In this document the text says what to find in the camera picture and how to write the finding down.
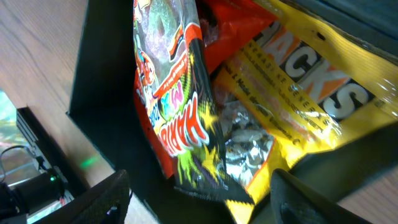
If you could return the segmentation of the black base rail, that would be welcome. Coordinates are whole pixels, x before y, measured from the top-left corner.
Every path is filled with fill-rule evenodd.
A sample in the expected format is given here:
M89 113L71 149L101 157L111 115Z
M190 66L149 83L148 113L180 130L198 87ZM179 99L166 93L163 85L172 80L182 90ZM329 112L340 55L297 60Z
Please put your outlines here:
M40 158L42 166L52 169L74 197L85 193L90 188L87 181L80 176L76 166L67 159L61 147L46 132L30 108L18 108L16 118L17 128L31 146L30 151Z

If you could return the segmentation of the yellow candy bag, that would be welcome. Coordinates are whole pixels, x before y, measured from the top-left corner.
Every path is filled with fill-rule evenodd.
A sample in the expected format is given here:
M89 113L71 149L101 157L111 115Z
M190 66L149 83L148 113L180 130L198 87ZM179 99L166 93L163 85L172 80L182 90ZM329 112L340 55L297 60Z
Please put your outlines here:
M339 200L397 165L397 2L250 1L273 22L218 74L227 169L252 197L236 223L266 221L272 174Z

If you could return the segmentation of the black Haribo candy bag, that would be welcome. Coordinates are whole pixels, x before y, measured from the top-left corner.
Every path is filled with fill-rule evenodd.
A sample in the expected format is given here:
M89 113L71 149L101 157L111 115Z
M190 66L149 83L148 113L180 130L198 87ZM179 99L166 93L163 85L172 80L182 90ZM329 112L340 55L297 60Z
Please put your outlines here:
M188 194L251 203L226 170L195 1L135 1L133 10L137 112L164 172Z

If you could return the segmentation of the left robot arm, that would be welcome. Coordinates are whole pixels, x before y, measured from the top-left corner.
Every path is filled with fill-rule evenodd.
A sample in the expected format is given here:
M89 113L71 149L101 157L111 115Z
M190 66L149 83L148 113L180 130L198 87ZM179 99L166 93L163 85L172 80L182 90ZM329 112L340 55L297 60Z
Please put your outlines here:
M10 188L1 182L1 221L33 214L65 195L61 178L43 173Z

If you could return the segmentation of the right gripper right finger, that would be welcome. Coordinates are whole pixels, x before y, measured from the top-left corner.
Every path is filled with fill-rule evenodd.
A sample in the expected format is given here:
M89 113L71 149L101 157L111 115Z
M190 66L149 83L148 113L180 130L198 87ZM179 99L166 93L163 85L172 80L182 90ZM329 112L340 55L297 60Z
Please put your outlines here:
M282 169L271 176L271 207L279 224L370 224Z

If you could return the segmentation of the red Hacks candy bag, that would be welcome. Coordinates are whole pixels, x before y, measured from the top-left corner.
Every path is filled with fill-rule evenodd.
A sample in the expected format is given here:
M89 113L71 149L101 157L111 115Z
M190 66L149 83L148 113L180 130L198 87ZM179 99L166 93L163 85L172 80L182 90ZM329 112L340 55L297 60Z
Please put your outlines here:
M195 3L203 36L205 64L209 78L215 74L224 61L276 19L273 13L253 1L195 1ZM134 79L134 104L137 111L139 99L135 83ZM147 132L144 128L143 130L149 140ZM172 177L170 173L164 172L157 151L152 144L151 148L156 154L165 177Z

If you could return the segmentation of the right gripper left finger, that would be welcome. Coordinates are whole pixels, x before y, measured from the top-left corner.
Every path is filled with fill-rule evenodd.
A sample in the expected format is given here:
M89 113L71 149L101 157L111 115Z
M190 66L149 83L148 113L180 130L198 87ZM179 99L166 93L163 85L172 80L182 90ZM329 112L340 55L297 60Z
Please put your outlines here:
M72 189L74 199L38 220L38 223L123 223L130 202L129 175L119 170L88 187L74 172L47 172L32 179L33 196L40 202L53 201Z

